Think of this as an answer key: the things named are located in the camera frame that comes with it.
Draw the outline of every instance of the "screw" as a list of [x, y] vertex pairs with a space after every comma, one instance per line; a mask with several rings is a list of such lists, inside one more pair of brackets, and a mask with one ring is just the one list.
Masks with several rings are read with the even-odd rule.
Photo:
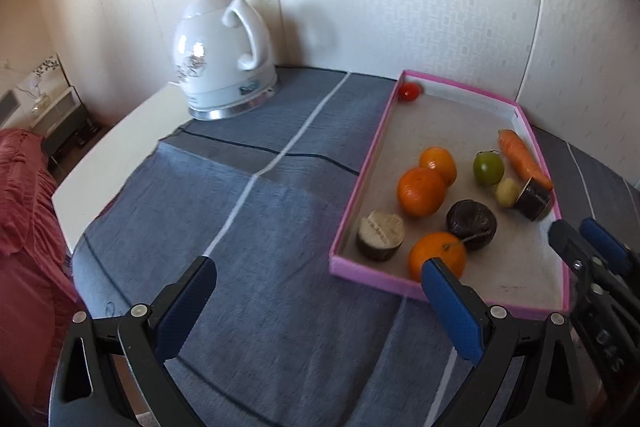
[[84, 322], [85, 319], [86, 319], [86, 313], [84, 312], [76, 312], [74, 314], [74, 317], [72, 318], [73, 322], [75, 322], [76, 324], [80, 324]]
[[143, 317], [146, 315], [147, 307], [144, 304], [136, 304], [131, 309], [131, 315], [134, 317]]
[[596, 335], [596, 342], [599, 343], [601, 346], [605, 346], [606, 344], [609, 344], [610, 340], [611, 340], [611, 334], [607, 330], [600, 330], [600, 332]]
[[564, 324], [564, 317], [559, 313], [552, 313], [551, 322], [557, 326], [562, 326]]
[[507, 310], [505, 310], [502, 306], [492, 306], [491, 314], [496, 319], [503, 319], [507, 316]]

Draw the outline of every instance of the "tangerine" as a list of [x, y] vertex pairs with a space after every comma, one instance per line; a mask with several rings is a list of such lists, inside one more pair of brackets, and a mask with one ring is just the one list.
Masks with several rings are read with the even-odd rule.
[[435, 214], [444, 202], [447, 187], [433, 169], [414, 167], [405, 172], [398, 182], [396, 195], [402, 209], [414, 217]]
[[417, 282], [422, 278], [422, 265], [433, 257], [440, 257], [444, 264], [460, 279], [466, 266], [465, 245], [449, 232], [425, 235], [409, 253], [409, 272]]
[[420, 155], [418, 162], [420, 167], [434, 169], [446, 183], [447, 187], [453, 185], [458, 177], [458, 169], [456, 162], [453, 160], [451, 153], [443, 147], [429, 147]]

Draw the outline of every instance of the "green tomato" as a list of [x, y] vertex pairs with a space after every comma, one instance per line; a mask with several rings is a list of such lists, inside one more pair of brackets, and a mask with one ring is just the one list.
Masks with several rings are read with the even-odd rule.
[[485, 151], [476, 154], [474, 176], [480, 185], [495, 185], [504, 175], [504, 163], [495, 152]]

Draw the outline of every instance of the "red bedspread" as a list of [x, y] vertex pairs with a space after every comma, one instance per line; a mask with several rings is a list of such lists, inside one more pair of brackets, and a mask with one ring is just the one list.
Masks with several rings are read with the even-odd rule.
[[66, 328], [82, 304], [62, 271], [56, 183], [41, 140], [0, 130], [0, 372], [25, 407], [46, 414]]

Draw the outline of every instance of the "floral pattern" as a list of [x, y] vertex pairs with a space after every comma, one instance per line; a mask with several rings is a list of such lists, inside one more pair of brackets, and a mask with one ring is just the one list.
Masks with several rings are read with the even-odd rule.
[[204, 71], [207, 63], [204, 61], [204, 56], [196, 57], [195, 55], [191, 55], [184, 59], [182, 63], [182, 67], [186, 76], [202, 76], [202, 71]]
[[60, 67], [60, 60], [58, 56], [51, 55], [43, 63], [41, 63], [41, 65], [35, 68], [33, 70], [33, 73], [35, 73], [38, 78], [42, 78], [42, 75], [46, 71], [49, 71], [49, 70], [54, 71], [54, 70], [57, 70], [59, 67]]

